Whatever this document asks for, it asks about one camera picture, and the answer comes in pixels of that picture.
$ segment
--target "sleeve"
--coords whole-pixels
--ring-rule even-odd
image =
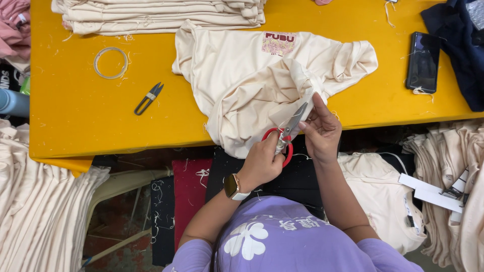
[[[212,248],[204,240],[195,239],[184,243],[175,253],[173,262],[165,272],[202,272],[208,269]]]
[[[382,240],[367,238],[356,245],[370,257],[379,272],[424,272],[420,266],[405,259]]]

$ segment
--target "woman's left hand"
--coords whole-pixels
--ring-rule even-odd
[[[242,193],[249,193],[259,185],[268,183],[282,172],[285,156],[281,153],[274,157],[279,135],[272,132],[267,139],[257,142],[249,150],[242,169],[237,173]]]

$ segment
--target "roll of tape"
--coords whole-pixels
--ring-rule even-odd
[[[99,69],[97,68],[97,62],[99,61],[99,58],[106,52],[108,51],[111,51],[111,50],[116,50],[116,51],[119,51],[121,52],[121,54],[123,55],[124,57],[124,65],[121,69],[121,72],[115,76],[105,76],[103,75],[101,72],[99,72]],[[94,58],[94,70],[96,71],[96,73],[101,76],[101,77],[104,77],[106,79],[116,79],[116,78],[119,78],[119,77],[122,77],[122,75],[124,75],[124,73],[126,73],[126,70],[128,70],[128,57],[126,56],[126,54],[119,48],[117,47],[106,47],[104,48],[103,50],[99,51],[99,53],[97,53],[96,57]]]

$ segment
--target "red scissors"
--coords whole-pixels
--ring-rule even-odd
[[[292,143],[291,143],[291,132],[298,126],[299,121],[301,120],[301,117],[303,116],[304,111],[306,111],[307,108],[307,102],[305,102],[299,109],[292,115],[291,119],[289,119],[289,122],[287,123],[287,126],[282,129],[278,127],[271,128],[264,134],[264,137],[262,137],[262,140],[267,139],[269,134],[273,131],[277,131],[279,133],[279,140],[277,141],[277,147],[282,149],[287,145],[287,157],[284,163],[282,163],[282,167],[286,167],[286,165],[289,163],[289,161],[292,158]]]

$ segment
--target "red cushion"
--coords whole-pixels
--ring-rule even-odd
[[[174,160],[171,164],[175,175],[175,249],[178,249],[186,226],[205,204],[212,159]]]

